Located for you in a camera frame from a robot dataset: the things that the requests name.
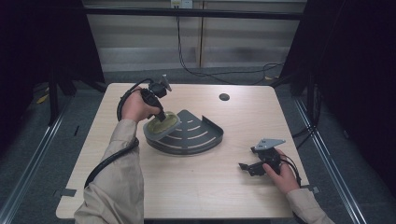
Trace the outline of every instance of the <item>black cable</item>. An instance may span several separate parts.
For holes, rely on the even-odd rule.
[[[134,85],[132,86],[131,89],[129,89],[127,92],[125,92],[124,95],[120,98],[119,105],[117,106],[117,119],[118,119],[119,121],[122,119],[122,107],[123,107],[123,105],[125,104],[125,101],[128,99],[128,97],[129,97],[133,92],[135,92],[135,91],[140,91],[140,90],[135,90],[135,88],[136,88],[138,85],[140,85],[140,84],[142,84],[143,82],[145,82],[145,81],[149,81],[150,83],[153,83],[153,82],[154,82],[151,78],[146,78],[146,79],[144,79],[144,80],[142,80],[142,81],[139,81],[139,82],[137,82],[136,84],[134,84]],[[128,146],[128,147],[126,147],[126,148],[124,148],[124,149],[122,149],[122,150],[120,150],[120,151],[114,153],[113,155],[109,156],[109,157],[106,158],[105,160],[101,161],[101,162],[92,170],[92,172],[88,175],[88,178],[87,178],[87,180],[85,181],[85,184],[84,184],[84,188],[87,188],[87,186],[96,178],[96,176],[97,176],[103,169],[105,169],[105,167],[107,167],[111,162],[113,162],[113,161],[117,160],[118,158],[120,158],[120,157],[126,155],[128,152],[131,152],[135,147],[138,147],[138,146],[139,146],[139,140],[138,140],[137,138],[135,138],[135,139],[134,139],[134,142],[133,142],[130,146]]]
[[[301,131],[295,133],[294,135],[292,135],[292,138],[296,138],[296,137],[300,137],[301,135],[305,134],[306,132],[308,132],[309,127],[308,128],[303,128]]]
[[[125,92],[124,93],[124,95],[121,97],[121,99],[120,99],[120,102],[119,102],[119,105],[117,106],[117,119],[120,121],[121,120],[121,118],[122,118],[122,107],[123,107],[123,105],[125,104],[125,101],[128,99],[128,97],[135,91],[134,89],[138,86],[138,85],[140,85],[140,84],[142,84],[143,82],[145,82],[145,81],[149,81],[150,83],[153,83],[154,81],[151,79],[151,78],[146,78],[146,79],[143,79],[142,81],[139,81],[139,82],[137,82],[136,84],[134,84],[133,86],[132,86],[132,88],[131,89],[129,89],[127,92]]]
[[[316,105],[316,115],[314,117],[313,123],[315,127],[318,127],[319,123],[319,118],[320,118],[320,110],[321,110],[321,103],[322,103],[322,95],[317,87],[316,89],[316,99],[315,99],[315,105]]]
[[[183,69],[186,70],[188,73],[190,73],[190,74],[192,74],[194,76],[197,76],[197,77],[212,77],[212,78],[214,78],[217,81],[225,82],[225,83],[230,84],[230,85],[239,85],[239,84],[238,83],[233,83],[233,82],[230,82],[230,81],[226,81],[224,79],[221,79],[221,78],[218,78],[218,77],[215,77],[215,76],[228,75],[228,74],[246,74],[246,73],[250,74],[250,73],[263,72],[263,76],[262,76],[262,78],[260,80],[254,82],[254,83],[251,83],[251,84],[247,84],[247,85],[257,85],[257,84],[259,84],[260,82],[262,82],[265,79],[265,71],[268,71],[270,69],[273,69],[275,67],[278,67],[278,66],[284,64],[284,63],[268,63],[265,66],[263,66],[261,70],[247,71],[247,72],[221,72],[221,73],[213,73],[213,74],[207,74],[207,73],[201,73],[201,72],[193,72],[186,66],[186,64],[184,63],[184,59],[183,59],[183,52],[182,52],[182,47],[181,47],[181,37],[180,37],[180,17],[177,17],[177,46],[178,46],[178,58],[179,58],[180,64],[183,67]]]
[[[88,178],[87,178],[87,180],[85,181],[85,184],[84,184],[84,188],[87,188],[88,185],[96,178],[96,176],[97,176],[103,169],[105,169],[105,167],[107,167],[111,162],[113,162],[113,161],[117,160],[118,158],[120,158],[120,157],[126,155],[128,152],[131,152],[132,149],[134,149],[135,147],[138,147],[138,146],[139,146],[139,140],[138,140],[137,138],[135,138],[135,139],[134,139],[134,142],[133,142],[130,146],[128,146],[128,147],[126,147],[126,148],[124,148],[124,149],[122,149],[122,150],[120,150],[120,151],[114,153],[113,155],[109,156],[109,157],[106,158],[105,160],[101,161],[101,162],[92,170],[92,172],[88,175]]]
[[[294,163],[294,162],[291,163],[291,162],[289,162],[289,161],[287,161],[287,160],[283,160],[283,159],[280,159],[280,160],[283,161],[283,162],[285,162],[285,163],[287,163],[288,166],[291,167],[291,169],[293,170],[294,174],[296,175],[297,184],[298,184],[299,187],[301,187],[300,173],[298,173],[297,166],[295,165],[295,163]]]
[[[308,138],[312,135],[312,133],[314,132],[314,130],[312,130],[309,135],[306,136],[306,138],[296,147],[297,150],[306,142],[306,140],[308,140]]]

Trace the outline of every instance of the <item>sleeve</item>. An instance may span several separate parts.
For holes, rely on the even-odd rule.
[[[121,120],[102,160],[132,144],[136,126],[133,120]],[[137,147],[110,163],[84,189],[84,203],[75,213],[76,223],[143,223],[143,189]]]
[[[314,194],[309,189],[295,189],[286,195],[291,210],[308,224],[333,224],[320,208]]]

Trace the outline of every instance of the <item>person's left hand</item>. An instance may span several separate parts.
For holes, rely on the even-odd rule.
[[[280,149],[277,149],[277,152],[283,160],[286,160],[285,154]],[[267,163],[264,163],[262,168],[271,177],[282,193],[288,194],[290,191],[300,188],[293,171],[285,162],[280,163],[280,175],[278,175]]]
[[[132,119],[136,123],[146,119],[151,114],[159,114],[161,109],[156,106],[147,105],[140,94],[142,88],[136,87],[135,90],[125,101],[122,107],[122,119]]]

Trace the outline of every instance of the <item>wooden table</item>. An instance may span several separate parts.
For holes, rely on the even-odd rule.
[[[91,130],[70,176],[56,211],[59,218],[73,218],[83,203],[83,185],[101,160],[117,124],[120,97],[133,84],[111,84],[98,109]],[[238,162],[259,161],[251,153],[262,138],[285,139],[277,148],[297,164],[303,185],[308,184],[282,109],[271,87],[227,85],[172,85],[161,99],[165,111],[189,110],[195,117],[207,117],[223,130],[222,142],[193,156],[173,156],[151,147],[138,126],[140,162],[145,178],[145,218],[279,218],[292,217],[284,195],[268,176],[250,176]],[[222,93],[230,95],[221,101]]]

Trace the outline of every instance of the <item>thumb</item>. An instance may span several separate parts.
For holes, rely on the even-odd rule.
[[[150,113],[150,114],[159,114],[160,112],[161,112],[161,109],[159,108],[159,107],[157,107],[157,106],[148,106],[148,112]]]

